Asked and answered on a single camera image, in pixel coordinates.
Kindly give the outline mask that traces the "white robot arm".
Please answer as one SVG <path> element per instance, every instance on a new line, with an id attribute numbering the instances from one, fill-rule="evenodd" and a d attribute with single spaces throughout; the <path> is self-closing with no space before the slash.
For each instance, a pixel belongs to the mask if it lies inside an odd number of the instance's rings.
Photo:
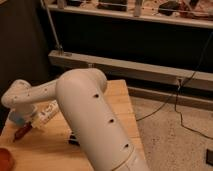
<path id="1" fill-rule="evenodd" d="M 16 80 L 1 103 L 27 110 L 31 104 L 55 100 L 95 171 L 149 171 L 104 97 L 106 88 L 107 78 L 101 70 L 73 69 L 35 87 Z"/>

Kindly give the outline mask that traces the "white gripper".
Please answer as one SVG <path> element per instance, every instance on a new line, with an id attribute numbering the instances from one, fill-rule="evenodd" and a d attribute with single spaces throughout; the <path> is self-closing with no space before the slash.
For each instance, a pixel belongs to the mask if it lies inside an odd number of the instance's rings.
<path id="1" fill-rule="evenodd" d="M 12 109 L 10 112 L 14 112 L 19 116 L 18 124 L 25 124 L 30 120 L 31 116 L 34 115 L 37 111 L 35 106 L 21 106 Z"/>

